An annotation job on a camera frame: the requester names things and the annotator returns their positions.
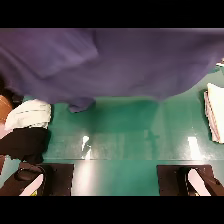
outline garment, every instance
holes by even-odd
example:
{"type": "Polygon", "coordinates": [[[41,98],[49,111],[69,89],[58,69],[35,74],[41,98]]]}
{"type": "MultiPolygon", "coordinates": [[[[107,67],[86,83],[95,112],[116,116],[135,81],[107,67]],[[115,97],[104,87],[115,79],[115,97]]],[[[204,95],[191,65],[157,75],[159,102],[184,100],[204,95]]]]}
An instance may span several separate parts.
{"type": "Polygon", "coordinates": [[[50,104],[40,100],[28,100],[8,114],[5,130],[25,127],[47,128],[50,119],[50,104]]]}
{"type": "Polygon", "coordinates": [[[19,128],[0,140],[0,155],[9,155],[30,164],[43,161],[42,153],[47,149],[48,130],[45,128],[19,128]]]}
{"type": "Polygon", "coordinates": [[[182,93],[223,52],[223,28],[0,28],[0,71],[8,86],[78,110],[98,96],[182,93]]]}
{"type": "Polygon", "coordinates": [[[212,140],[224,143],[224,88],[208,83],[204,93],[205,114],[208,117],[212,140]]]}

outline green table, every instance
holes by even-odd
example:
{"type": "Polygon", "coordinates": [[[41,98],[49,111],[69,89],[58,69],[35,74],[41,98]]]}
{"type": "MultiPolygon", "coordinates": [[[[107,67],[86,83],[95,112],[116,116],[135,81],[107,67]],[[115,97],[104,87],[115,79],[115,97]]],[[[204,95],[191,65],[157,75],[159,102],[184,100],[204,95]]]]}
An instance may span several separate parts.
{"type": "Polygon", "coordinates": [[[224,183],[224,145],[211,141],[204,113],[208,82],[224,87],[223,71],[164,102],[99,98],[77,114],[57,104],[45,162],[75,164],[73,195],[158,195],[158,164],[211,164],[224,183]]]}

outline pile of clothes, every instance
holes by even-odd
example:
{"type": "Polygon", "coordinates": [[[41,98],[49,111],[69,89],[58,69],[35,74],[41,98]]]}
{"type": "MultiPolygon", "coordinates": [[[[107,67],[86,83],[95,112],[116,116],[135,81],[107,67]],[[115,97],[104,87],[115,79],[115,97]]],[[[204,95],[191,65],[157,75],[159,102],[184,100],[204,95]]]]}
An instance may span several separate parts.
{"type": "Polygon", "coordinates": [[[208,83],[204,93],[205,114],[208,117],[212,141],[224,143],[224,88],[208,83]]]}
{"type": "Polygon", "coordinates": [[[51,120],[51,106],[43,101],[29,100],[12,110],[6,119],[5,130],[12,130],[0,140],[0,155],[9,155],[30,164],[43,161],[51,120]]]}

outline black mat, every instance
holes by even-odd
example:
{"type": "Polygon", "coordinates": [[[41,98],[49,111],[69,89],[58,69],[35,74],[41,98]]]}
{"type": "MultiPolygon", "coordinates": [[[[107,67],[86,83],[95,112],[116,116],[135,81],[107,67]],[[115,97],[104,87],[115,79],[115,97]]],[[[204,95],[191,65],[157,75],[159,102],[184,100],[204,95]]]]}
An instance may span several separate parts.
{"type": "MultiPolygon", "coordinates": [[[[50,165],[54,169],[50,196],[71,196],[74,164],[44,163],[43,165],[50,165]]],[[[31,166],[29,163],[20,163],[19,168],[29,169],[31,166]]]]}
{"type": "Polygon", "coordinates": [[[160,196],[181,196],[177,183],[177,170],[180,167],[192,167],[203,170],[214,177],[211,165],[157,165],[160,196]]]}

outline purple fabric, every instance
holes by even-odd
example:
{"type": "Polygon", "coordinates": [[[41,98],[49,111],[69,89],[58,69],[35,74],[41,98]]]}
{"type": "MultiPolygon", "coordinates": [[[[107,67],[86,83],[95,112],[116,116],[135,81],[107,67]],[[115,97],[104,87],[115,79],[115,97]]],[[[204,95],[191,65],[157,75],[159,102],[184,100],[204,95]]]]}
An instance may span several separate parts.
{"type": "Polygon", "coordinates": [[[0,28],[0,73],[13,90],[48,103],[164,99],[191,88],[223,55],[220,28],[0,28]]]}

